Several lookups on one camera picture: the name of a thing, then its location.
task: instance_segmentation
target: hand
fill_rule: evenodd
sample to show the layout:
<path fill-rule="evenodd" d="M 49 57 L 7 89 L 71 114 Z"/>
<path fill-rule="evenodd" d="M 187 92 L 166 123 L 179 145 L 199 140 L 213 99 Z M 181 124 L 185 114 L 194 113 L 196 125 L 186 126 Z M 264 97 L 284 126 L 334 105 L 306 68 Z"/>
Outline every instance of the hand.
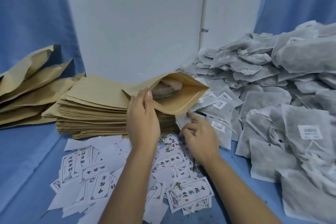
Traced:
<path fill-rule="evenodd" d="M 211 163 L 212 160 L 220 158 L 218 138 L 215 129 L 201 117 L 187 113 L 187 116 L 195 123 L 187 123 L 180 132 L 185 137 L 193 157 L 202 165 Z"/>
<path fill-rule="evenodd" d="M 140 90 L 136 97 L 131 96 L 127 109 L 127 133 L 133 149 L 157 146 L 160 124 L 148 88 Z"/>

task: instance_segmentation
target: white wall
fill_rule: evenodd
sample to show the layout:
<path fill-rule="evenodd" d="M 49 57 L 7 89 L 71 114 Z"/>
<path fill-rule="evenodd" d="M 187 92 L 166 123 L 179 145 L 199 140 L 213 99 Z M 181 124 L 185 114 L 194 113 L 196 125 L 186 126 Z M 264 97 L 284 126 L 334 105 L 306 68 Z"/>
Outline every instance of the white wall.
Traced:
<path fill-rule="evenodd" d="M 221 46 L 253 32 L 260 0 L 204 0 L 200 48 Z"/>
<path fill-rule="evenodd" d="M 198 52 L 202 3 L 69 0 L 86 72 L 140 82 L 174 71 Z"/>

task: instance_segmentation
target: right hand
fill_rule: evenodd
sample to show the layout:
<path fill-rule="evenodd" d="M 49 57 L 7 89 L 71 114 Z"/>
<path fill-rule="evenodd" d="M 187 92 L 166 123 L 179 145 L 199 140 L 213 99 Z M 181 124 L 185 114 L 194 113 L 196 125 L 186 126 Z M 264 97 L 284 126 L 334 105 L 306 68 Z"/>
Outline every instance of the right hand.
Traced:
<path fill-rule="evenodd" d="M 195 114 L 188 112 L 187 116 L 193 119 L 195 123 L 187 123 L 181 129 L 179 136 L 185 137 L 185 141 L 193 157 L 202 166 L 220 158 L 215 129 L 206 120 Z"/>

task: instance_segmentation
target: stack of kraft paper bags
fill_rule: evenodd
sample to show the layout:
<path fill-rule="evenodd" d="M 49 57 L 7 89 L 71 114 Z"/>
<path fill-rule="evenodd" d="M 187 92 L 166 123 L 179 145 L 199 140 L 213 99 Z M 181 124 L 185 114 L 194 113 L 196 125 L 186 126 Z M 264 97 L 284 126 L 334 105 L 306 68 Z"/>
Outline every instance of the stack of kraft paper bags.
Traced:
<path fill-rule="evenodd" d="M 44 66 L 56 55 L 61 55 L 59 44 L 30 53 L 0 74 L 0 129 L 56 120 L 42 117 L 41 113 L 84 76 L 82 73 L 74 78 L 59 78 L 71 60 Z"/>
<path fill-rule="evenodd" d="M 174 115 L 185 113 L 208 90 L 207 86 L 181 72 L 162 74 L 142 83 L 120 83 L 88 75 L 44 111 L 42 117 L 57 119 L 57 131 L 68 133 L 73 139 L 126 134 L 130 96 L 136 96 L 145 87 L 153 89 L 162 79 L 183 85 L 168 97 L 154 99 L 161 132 L 172 133 L 178 130 Z"/>

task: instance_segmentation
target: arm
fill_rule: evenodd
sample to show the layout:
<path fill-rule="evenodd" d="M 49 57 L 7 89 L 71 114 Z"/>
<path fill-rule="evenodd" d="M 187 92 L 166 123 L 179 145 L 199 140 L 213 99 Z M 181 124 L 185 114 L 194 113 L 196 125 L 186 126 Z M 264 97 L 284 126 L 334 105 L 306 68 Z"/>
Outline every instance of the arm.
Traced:
<path fill-rule="evenodd" d="M 127 133 L 132 150 L 99 224 L 142 223 L 148 180 L 160 137 L 159 120 L 147 89 L 131 97 Z"/>
<path fill-rule="evenodd" d="M 195 123 L 186 124 L 180 135 L 214 183 L 233 224 L 281 223 L 274 213 L 220 157 L 214 128 L 197 115 L 188 113 Z"/>

